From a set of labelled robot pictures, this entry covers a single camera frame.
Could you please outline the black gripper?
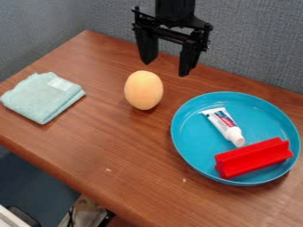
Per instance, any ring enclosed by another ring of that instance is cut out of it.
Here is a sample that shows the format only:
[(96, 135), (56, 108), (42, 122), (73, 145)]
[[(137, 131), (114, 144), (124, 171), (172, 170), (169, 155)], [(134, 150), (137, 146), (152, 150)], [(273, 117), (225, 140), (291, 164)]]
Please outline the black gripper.
[(134, 5), (133, 32), (141, 62), (148, 65), (158, 55), (158, 38), (182, 45), (178, 76), (184, 77), (196, 67), (201, 51), (208, 50), (213, 26), (200, 20), (194, 0), (154, 0), (154, 6)]

